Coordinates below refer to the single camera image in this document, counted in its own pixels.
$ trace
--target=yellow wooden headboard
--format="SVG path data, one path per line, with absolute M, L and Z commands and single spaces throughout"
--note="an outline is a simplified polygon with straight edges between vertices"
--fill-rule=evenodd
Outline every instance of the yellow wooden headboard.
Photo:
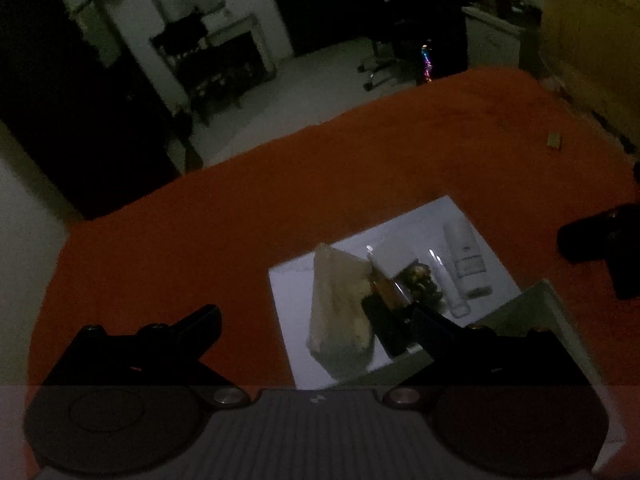
M 640 0 L 545 0 L 543 10 L 551 70 L 640 147 Z

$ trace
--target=orange blanket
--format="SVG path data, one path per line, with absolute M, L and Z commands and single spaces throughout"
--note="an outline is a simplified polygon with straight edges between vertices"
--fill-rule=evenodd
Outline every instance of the orange blanket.
M 546 146 L 562 134 L 562 150 Z M 356 108 L 75 227 L 33 332 L 40 383 L 84 324 L 127 334 L 219 305 L 204 356 L 242 385 L 292 384 L 268 269 L 448 194 L 521 288 L 549 278 L 610 384 L 640 384 L 640 302 L 603 262 L 571 266 L 561 225 L 634 199 L 622 152 L 523 72 L 470 70 Z M 637 388 L 615 391 L 640 469 Z

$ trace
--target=white floor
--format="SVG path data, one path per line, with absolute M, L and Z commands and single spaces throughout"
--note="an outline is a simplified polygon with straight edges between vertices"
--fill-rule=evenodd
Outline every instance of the white floor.
M 285 61 L 273 81 L 242 96 L 242 108 L 231 105 L 211 116 L 209 126 L 194 125 L 191 142 L 204 165 L 212 166 L 415 85 L 388 81 L 366 92 L 362 85 L 367 75 L 356 67 L 370 55 L 370 42 L 363 38 Z

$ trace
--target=silver screw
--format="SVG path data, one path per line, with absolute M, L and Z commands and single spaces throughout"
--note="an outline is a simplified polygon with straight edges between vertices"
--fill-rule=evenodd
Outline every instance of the silver screw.
M 247 394 L 244 390 L 236 386 L 225 386 L 220 388 L 213 394 L 213 400 L 224 406 L 235 406 L 246 402 L 248 400 Z
M 396 388 L 389 392 L 388 398 L 398 406 L 409 406 L 420 400 L 420 393 L 413 388 Z

